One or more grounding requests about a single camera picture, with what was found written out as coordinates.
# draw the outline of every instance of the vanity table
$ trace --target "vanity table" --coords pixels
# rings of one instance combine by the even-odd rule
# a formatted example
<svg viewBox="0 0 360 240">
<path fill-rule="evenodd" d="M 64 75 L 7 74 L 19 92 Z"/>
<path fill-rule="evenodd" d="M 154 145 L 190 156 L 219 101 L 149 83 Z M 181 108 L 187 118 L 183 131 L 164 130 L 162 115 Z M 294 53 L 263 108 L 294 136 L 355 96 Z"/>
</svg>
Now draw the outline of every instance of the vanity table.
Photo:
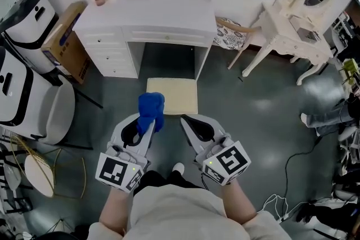
<svg viewBox="0 0 360 240">
<path fill-rule="evenodd" d="M 275 50 L 281 55 L 293 55 L 291 63 L 299 58 L 306 58 L 313 64 L 311 69 L 299 77 L 297 85 L 301 85 L 305 77 L 316 73 L 329 58 L 333 58 L 330 46 L 324 36 L 318 32 L 323 13 L 325 9 L 329 8 L 331 0 L 323 0 L 312 6 L 305 5 L 305 2 L 306 0 L 276 0 L 273 5 L 263 3 L 264 11 L 252 27 L 260 26 L 262 28 L 266 43 L 242 72 L 243 77 L 247 77 L 271 50 Z M 317 32 L 319 39 L 314 42 L 301 39 L 297 32 L 298 28 L 294 28 L 291 23 L 294 18 L 304 24 L 301 26 L 302 28 L 311 27 L 311 30 L 308 31 Z"/>
<path fill-rule="evenodd" d="M 109 0 L 89 4 L 74 31 L 103 76 L 138 78 L 146 42 L 195 47 L 199 78 L 217 34 L 210 0 Z"/>
</svg>

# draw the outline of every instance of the patterned cushion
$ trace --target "patterned cushion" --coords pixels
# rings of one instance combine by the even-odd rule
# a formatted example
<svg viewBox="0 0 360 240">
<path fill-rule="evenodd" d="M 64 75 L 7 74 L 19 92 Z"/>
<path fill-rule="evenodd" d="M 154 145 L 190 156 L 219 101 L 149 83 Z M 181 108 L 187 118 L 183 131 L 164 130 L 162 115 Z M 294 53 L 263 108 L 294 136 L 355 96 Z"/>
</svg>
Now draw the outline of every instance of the patterned cushion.
<svg viewBox="0 0 360 240">
<path fill-rule="evenodd" d="M 221 18 L 221 19 L 228 23 L 240 26 L 240 24 L 231 21 L 228 18 Z M 246 33 L 231 30 L 219 23 L 217 23 L 217 27 L 218 27 L 218 35 L 214 39 L 217 45 L 221 46 L 222 48 L 230 49 L 230 50 L 233 49 L 239 50 L 244 45 Z"/>
</svg>

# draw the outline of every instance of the white robot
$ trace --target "white robot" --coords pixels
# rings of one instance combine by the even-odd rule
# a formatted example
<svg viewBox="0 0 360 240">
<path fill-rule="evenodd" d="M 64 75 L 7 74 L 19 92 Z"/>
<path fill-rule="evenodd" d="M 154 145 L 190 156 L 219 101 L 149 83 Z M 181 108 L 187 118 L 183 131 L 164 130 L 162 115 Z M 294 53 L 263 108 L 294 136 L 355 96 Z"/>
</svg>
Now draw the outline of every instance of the white robot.
<svg viewBox="0 0 360 240">
<path fill-rule="evenodd" d="M 147 166 L 145 158 L 154 134 L 155 121 L 143 136 L 137 133 L 134 114 L 120 122 L 100 154 L 96 179 L 130 193 Z M 226 185 L 243 173 L 251 161 L 239 141 L 234 142 L 216 120 L 202 115 L 182 115 L 181 126 L 189 145 L 195 150 L 194 163 L 209 178 Z"/>
</svg>

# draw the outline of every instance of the blue towel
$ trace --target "blue towel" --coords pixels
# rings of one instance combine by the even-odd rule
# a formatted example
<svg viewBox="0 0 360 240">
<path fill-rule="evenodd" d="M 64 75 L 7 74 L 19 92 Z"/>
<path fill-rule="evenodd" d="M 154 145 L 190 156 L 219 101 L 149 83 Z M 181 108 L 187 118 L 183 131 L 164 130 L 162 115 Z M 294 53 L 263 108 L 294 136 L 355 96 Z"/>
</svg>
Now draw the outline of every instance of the blue towel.
<svg viewBox="0 0 360 240">
<path fill-rule="evenodd" d="M 139 113 L 137 131 L 139 135 L 145 134 L 150 124 L 155 119 L 155 132 L 164 126 L 165 97 L 159 92 L 144 93 L 139 96 Z"/>
</svg>

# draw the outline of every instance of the brown box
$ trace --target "brown box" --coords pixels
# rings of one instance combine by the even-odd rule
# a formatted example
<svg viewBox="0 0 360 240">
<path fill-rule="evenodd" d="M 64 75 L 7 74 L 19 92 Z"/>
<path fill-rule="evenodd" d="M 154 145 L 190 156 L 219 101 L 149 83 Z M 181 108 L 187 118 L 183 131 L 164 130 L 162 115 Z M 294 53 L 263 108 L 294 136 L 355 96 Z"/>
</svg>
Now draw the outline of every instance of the brown box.
<svg viewBox="0 0 360 240">
<path fill-rule="evenodd" d="M 73 27 L 86 5 L 83 1 L 72 3 L 41 46 L 42 52 L 69 80 L 80 84 L 84 82 L 90 58 Z"/>
</svg>

